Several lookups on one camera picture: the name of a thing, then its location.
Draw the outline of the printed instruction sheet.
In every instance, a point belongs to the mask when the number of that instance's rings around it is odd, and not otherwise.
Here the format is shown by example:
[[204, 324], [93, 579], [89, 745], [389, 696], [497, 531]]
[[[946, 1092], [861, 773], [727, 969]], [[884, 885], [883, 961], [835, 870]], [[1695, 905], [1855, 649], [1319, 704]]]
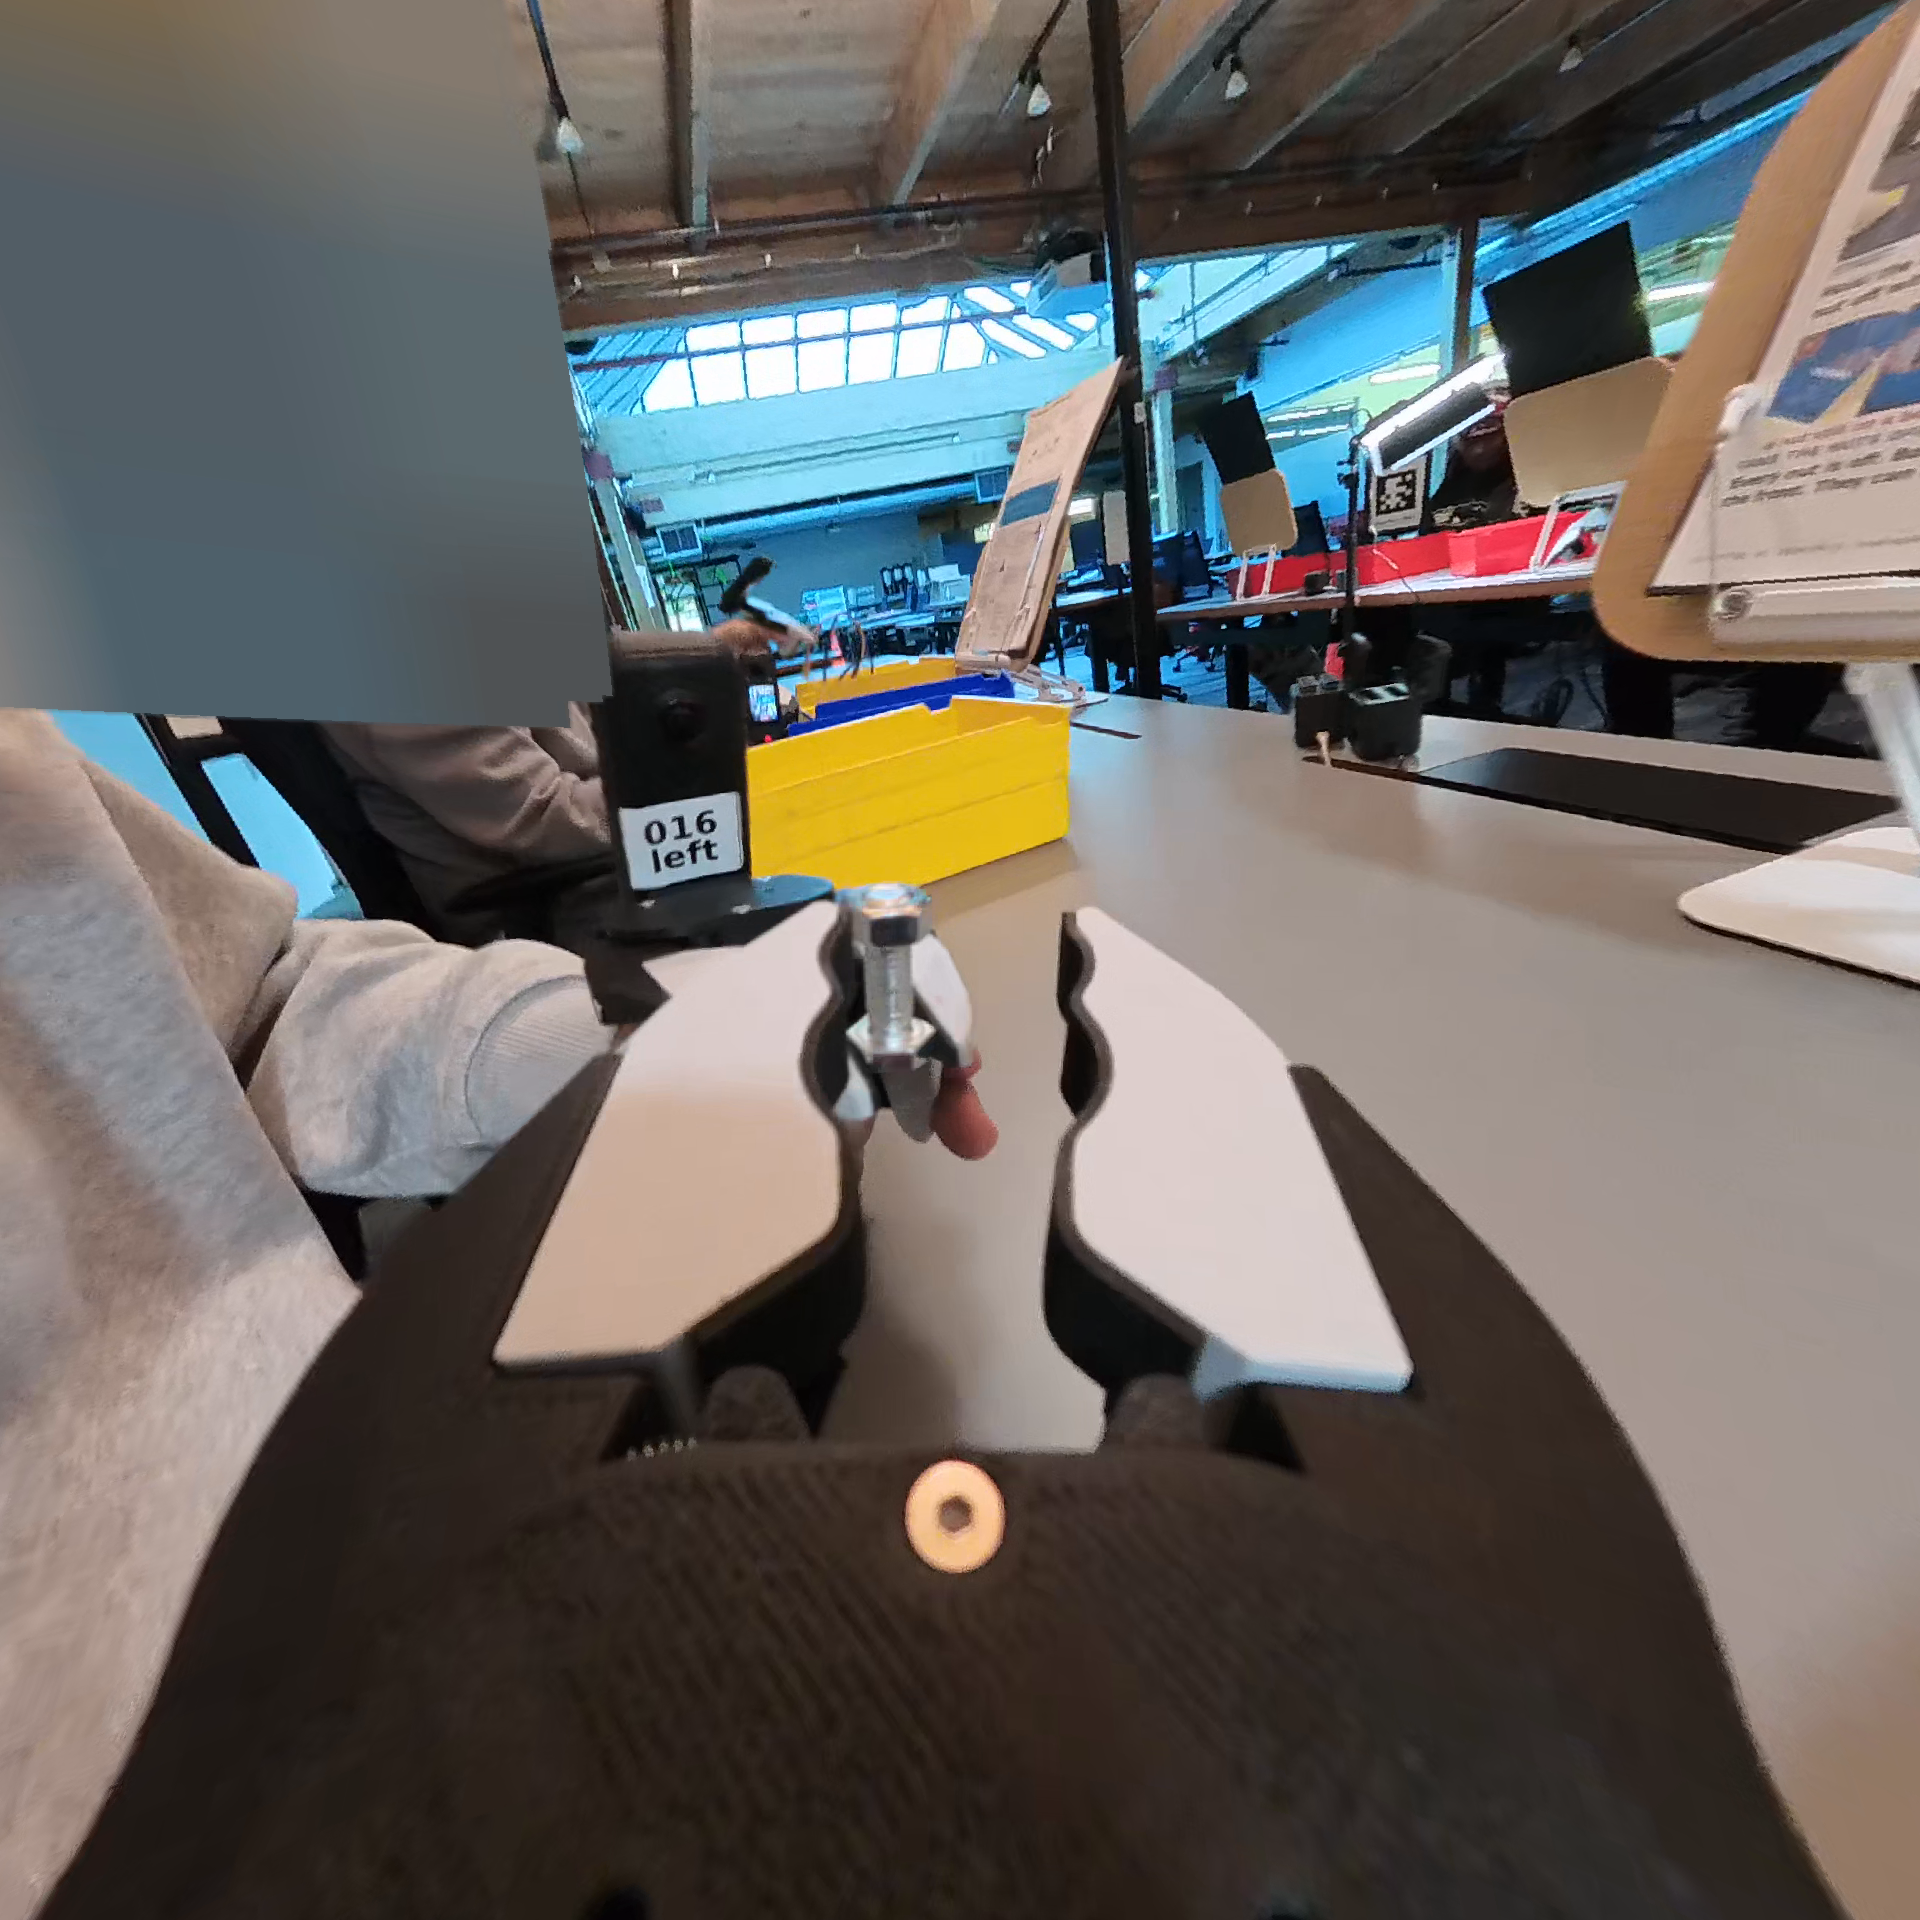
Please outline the printed instruction sheet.
[[1917, 566], [1916, 29], [1859, 119], [1805, 264], [1656, 591]]

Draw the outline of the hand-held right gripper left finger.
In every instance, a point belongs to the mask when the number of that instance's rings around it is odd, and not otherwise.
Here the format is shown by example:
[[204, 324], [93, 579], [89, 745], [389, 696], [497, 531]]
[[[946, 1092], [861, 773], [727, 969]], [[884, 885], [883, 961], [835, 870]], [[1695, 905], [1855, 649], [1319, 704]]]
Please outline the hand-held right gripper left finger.
[[619, 1052], [493, 1361], [516, 1376], [636, 1365], [660, 1387], [762, 1365], [812, 1387], [839, 1368], [864, 1296], [849, 1141], [805, 1094], [672, 1089], [650, 1071], [650, 1017]]

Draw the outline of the blue plastic bin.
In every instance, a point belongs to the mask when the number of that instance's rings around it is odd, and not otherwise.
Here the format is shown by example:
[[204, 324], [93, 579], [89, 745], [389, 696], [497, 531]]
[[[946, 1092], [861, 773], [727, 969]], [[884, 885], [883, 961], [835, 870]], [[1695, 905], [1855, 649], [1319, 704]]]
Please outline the blue plastic bin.
[[945, 712], [955, 702], [1012, 702], [1018, 684], [1010, 673], [962, 673], [819, 702], [788, 724], [788, 735], [809, 735], [826, 728], [851, 726], [889, 712], [927, 708]]

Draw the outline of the black office chair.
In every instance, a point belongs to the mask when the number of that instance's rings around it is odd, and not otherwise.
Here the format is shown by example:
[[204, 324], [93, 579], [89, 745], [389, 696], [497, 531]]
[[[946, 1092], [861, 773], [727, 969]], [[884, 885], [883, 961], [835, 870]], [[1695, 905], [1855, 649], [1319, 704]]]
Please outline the black office chair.
[[[136, 720], [205, 838], [247, 867], [259, 869], [263, 860], [234, 811], [236, 780], [218, 781], [213, 771], [247, 771], [274, 792], [327, 861], [329, 893], [317, 905], [317, 919], [401, 921], [443, 940], [452, 935], [419, 893], [399, 852], [365, 819], [316, 726], [155, 710], [141, 710]], [[456, 896], [456, 917], [461, 931], [484, 937], [504, 932], [543, 940], [554, 931], [565, 896], [581, 888], [601, 896], [610, 872], [613, 854], [601, 852], [480, 879]]]

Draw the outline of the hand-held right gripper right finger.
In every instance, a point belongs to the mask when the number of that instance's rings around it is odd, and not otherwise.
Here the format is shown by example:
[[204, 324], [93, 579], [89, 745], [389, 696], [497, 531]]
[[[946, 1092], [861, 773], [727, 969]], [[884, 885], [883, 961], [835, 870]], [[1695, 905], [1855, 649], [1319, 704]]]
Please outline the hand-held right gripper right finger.
[[1412, 1360], [1287, 1054], [1097, 907], [1063, 917], [1069, 1113], [1042, 1311], [1108, 1401], [1175, 1376], [1395, 1396]]

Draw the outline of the black steel column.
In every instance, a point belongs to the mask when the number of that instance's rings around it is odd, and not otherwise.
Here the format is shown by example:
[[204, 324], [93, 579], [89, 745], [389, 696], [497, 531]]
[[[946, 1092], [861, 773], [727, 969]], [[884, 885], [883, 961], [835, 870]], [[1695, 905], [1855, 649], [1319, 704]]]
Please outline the black steel column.
[[1101, 197], [1113, 347], [1120, 363], [1119, 429], [1120, 481], [1127, 534], [1127, 608], [1132, 621], [1129, 685], [1138, 700], [1159, 704], [1161, 623], [1155, 579], [1155, 520], [1149, 510], [1149, 459], [1145, 429], [1145, 379], [1137, 300], [1135, 191], [1129, 179], [1129, 115], [1122, 85], [1120, 6], [1088, 1], [1090, 103], [1096, 117], [1096, 167]]

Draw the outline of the brown document board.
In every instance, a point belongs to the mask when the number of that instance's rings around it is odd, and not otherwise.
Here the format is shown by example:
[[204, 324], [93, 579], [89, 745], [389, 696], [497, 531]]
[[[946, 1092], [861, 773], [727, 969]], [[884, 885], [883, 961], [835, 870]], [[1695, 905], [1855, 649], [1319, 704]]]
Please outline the brown document board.
[[1069, 551], [1075, 491], [1124, 371], [1124, 361], [1111, 361], [1026, 416], [959, 630], [955, 660], [965, 670], [1016, 671], [1039, 663]]

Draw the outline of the person's left forearm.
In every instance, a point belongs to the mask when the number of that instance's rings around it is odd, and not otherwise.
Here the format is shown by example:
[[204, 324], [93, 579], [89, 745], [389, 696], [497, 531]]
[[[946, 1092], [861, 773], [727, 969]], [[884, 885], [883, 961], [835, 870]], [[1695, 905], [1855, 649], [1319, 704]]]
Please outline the person's left forearm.
[[299, 921], [232, 1057], [299, 1185], [428, 1198], [467, 1183], [613, 1047], [571, 952]]

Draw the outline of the yellow plastic bin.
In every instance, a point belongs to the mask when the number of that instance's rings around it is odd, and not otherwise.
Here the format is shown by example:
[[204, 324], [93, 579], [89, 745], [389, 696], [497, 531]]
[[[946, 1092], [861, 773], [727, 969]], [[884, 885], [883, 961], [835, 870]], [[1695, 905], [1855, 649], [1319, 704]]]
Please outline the yellow plastic bin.
[[933, 885], [1069, 829], [1063, 705], [955, 700], [751, 748], [753, 872]]
[[955, 676], [955, 660], [949, 655], [919, 655], [869, 663], [861, 670], [851, 670], [835, 679], [809, 679], [797, 688], [797, 718], [819, 702], [841, 700], [856, 693], [881, 689], [889, 685], [943, 680]]

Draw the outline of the large rounded wooden board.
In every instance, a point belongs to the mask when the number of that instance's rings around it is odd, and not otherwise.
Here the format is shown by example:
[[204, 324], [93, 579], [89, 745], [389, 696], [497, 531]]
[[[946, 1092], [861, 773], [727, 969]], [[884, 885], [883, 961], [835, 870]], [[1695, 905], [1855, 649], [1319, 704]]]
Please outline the large rounded wooden board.
[[1545, 510], [1568, 493], [1623, 485], [1671, 379], [1674, 363], [1650, 355], [1514, 398], [1504, 439], [1517, 500]]

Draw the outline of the wooden document board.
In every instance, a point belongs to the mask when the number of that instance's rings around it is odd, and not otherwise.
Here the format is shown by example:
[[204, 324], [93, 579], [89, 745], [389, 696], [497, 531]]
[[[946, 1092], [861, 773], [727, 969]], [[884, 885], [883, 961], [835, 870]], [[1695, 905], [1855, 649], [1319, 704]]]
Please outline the wooden document board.
[[1634, 655], [1698, 664], [1727, 659], [1703, 591], [1652, 591], [1697, 493], [1713, 478], [1720, 420], [1736, 389], [1761, 376], [1867, 117], [1901, 70], [1917, 5], [1897, 6], [1839, 61], [1779, 134], [1739, 213], [1714, 289], [1661, 411], [1631, 472], [1600, 551], [1592, 599], [1605, 636]]

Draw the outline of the LED light bar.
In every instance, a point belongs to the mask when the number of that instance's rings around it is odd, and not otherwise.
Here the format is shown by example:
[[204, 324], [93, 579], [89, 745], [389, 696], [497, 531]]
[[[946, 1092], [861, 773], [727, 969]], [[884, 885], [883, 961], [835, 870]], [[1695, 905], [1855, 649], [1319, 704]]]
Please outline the LED light bar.
[[1498, 416], [1506, 395], [1504, 356], [1488, 352], [1371, 420], [1361, 432], [1361, 452], [1373, 472], [1392, 472]]

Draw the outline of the metal bolt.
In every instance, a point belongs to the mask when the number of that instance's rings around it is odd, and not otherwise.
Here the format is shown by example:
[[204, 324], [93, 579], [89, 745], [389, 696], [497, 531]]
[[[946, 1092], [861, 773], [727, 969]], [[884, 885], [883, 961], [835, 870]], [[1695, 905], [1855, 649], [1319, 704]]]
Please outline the metal bolt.
[[919, 1012], [912, 945], [872, 949], [849, 931], [857, 969], [860, 1012], [849, 1025], [856, 1052], [876, 1067], [905, 1067], [928, 1057], [933, 1021]]

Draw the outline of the grey desk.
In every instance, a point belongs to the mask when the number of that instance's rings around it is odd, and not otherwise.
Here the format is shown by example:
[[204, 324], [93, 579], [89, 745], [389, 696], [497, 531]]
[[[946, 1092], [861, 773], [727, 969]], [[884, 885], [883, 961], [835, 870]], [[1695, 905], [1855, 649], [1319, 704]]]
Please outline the grey desk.
[[1080, 1449], [1040, 1310], [1060, 917], [1225, 991], [1498, 1253], [1677, 1525], [1776, 1785], [1852, 1916], [1916, 1916], [1916, 991], [1677, 915], [1720, 847], [1304, 761], [1272, 715], [1115, 702], [1072, 832], [938, 888], [980, 1166], [872, 1142], [835, 1437]]

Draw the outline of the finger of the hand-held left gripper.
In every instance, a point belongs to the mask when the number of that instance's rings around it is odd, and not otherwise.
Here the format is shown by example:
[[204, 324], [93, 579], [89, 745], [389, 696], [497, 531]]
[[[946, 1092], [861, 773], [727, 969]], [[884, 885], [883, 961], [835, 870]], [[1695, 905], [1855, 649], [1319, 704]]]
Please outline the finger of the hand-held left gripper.
[[648, 1021], [648, 1069], [690, 1097], [808, 1097], [841, 1125], [877, 1101], [849, 1030], [861, 1012], [836, 905], [805, 905], [745, 944], [652, 961], [667, 999]]
[[877, 1067], [877, 1089], [893, 1113], [899, 1132], [928, 1142], [928, 1111], [940, 1085], [940, 1067], [959, 1063], [973, 1049], [971, 996], [946, 945], [928, 935], [914, 952], [919, 1012], [933, 1021], [936, 1036], [928, 1057], [905, 1067]]

